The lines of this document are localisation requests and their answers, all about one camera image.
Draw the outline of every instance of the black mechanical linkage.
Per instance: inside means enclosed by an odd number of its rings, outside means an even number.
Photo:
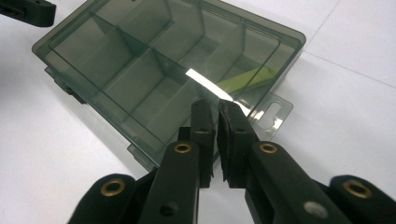
[[[353,223],[396,223],[396,202],[364,179],[334,177],[328,194]]]
[[[137,223],[155,175],[156,170],[137,181],[117,174],[101,178],[81,199],[69,223]]]
[[[189,141],[169,145],[151,186],[139,224],[196,223],[199,148]]]
[[[239,105],[220,100],[218,130],[224,180],[246,189],[255,223],[396,223],[389,196],[352,175],[333,178],[329,187],[312,180],[282,146],[259,141]],[[98,180],[70,223],[196,223],[199,188],[210,185],[215,133],[210,103],[194,103],[191,127],[179,129],[158,170],[137,181]]]
[[[199,147],[200,188],[206,189],[210,187],[213,175],[213,148],[216,136],[208,100],[192,104],[190,131],[190,140]]]
[[[245,154],[255,141],[257,136],[239,105],[220,100],[218,148],[223,179],[230,188],[246,187]]]
[[[275,211],[270,223],[351,223],[280,145],[257,142],[247,157]]]
[[[56,6],[44,0],[0,0],[0,14],[38,27],[50,27]]]

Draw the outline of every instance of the white table surface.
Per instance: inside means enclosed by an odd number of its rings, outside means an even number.
[[[51,2],[56,23],[83,3]],[[307,37],[276,91],[294,109],[273,141],[324,184],[357,175],[396,199],[396,1],[226,2]],[[128,141],[45,73],[31,47],[49,30],[0,16],[0,223],[65,223],[100,177],[147,173]],[[252,223],[219,167],[199,212],[199,223]]]

